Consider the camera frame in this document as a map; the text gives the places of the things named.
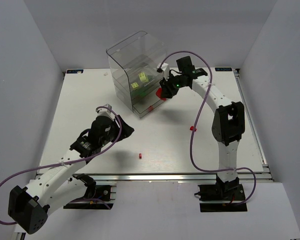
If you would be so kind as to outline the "grey drawer trays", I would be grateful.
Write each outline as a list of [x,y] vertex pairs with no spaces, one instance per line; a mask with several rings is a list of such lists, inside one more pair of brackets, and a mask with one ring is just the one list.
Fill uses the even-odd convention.
[[112,68],[111,75],[116,96],[139,118],[164,102],[156,95],[163,76],[155,68]]

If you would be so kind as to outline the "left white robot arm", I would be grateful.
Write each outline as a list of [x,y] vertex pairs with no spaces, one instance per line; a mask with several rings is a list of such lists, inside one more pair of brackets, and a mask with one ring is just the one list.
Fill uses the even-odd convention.
[[84,130],[63,156],[63,161],[79,162],[49,168],[25,187],[14,187],[9,194],[8,215],[29,235],[36,233],[48,216],[73,200],[81,202],[96,196],[96,182],[87,174],[74,175],[85,167],[89,157],[101,152],[108,143],[128,138],[134,128],[123,120],[117,123],[108,115],[99,115]]

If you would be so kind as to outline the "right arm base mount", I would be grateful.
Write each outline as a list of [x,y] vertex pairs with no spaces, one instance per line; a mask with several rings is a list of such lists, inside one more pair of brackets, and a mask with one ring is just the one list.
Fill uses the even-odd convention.
[[199,200],[201,213],[236,213],[248,211],[247,204],[245,202],[241,203],[246,200],[242,184],[229,191],[223,191],[218,183],[201,184],[198,185],[198,192],[194,196]]

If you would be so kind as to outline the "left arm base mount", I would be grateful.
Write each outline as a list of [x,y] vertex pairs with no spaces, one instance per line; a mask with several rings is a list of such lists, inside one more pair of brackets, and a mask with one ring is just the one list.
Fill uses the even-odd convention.
[[63,209],[71,210],[111,210],[116,199],[117,187],[115,185],[97,183],[87,174],[73,176],[69,181],[78,180],[83,183],[85,192],[66,204]]

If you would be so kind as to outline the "red white green lego stack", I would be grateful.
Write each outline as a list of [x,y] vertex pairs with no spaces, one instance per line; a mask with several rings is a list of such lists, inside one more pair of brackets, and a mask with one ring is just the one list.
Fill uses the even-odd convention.
[[163,89],[163,88],[158,88],[158,90],[156,91],[156,96],[160,99],[160,100],[162,100],[162,101],[166,101],[167,100],[167,92],[166,92],[166,90],[165,89]]

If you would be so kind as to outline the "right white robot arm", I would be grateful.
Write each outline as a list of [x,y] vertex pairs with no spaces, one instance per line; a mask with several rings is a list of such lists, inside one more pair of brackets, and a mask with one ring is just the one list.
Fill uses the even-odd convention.
[[240,101],[231,101],[213,84],[212,70],[195,68],[190,56],[176,62],[176,75],[164,62],[157,66],[157,72],[163,74],[163,79],[156,95],[162,100],[171,99],[179,89],[189,87],[202,97],[203,104],[208,105],[214,114],[211,131],[218,143],[216,181],[226,189],[235,188],[239,184],[237,151],[245,132],[245,107]]

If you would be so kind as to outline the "clear acrylic cover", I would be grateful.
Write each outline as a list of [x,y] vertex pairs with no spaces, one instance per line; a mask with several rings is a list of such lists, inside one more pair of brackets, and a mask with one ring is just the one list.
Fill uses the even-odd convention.
[[166,52],[164,43],[145,31],[131,34],[106,50],[110,71],[142,66],[149,66],[157,71]]

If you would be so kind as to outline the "yellow lego brick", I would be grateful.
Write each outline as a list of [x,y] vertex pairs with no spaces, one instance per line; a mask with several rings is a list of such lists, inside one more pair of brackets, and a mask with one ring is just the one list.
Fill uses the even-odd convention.
[[148,76],[144,72],[139,73],[138,77],[142,83],[147,83],[149,81]]
[[132,87],[133,89],[137,89],[137,88],[139,87],[139,85],[138,85],[137,82],[133,82],[133,83],[131,84],[131,87]]

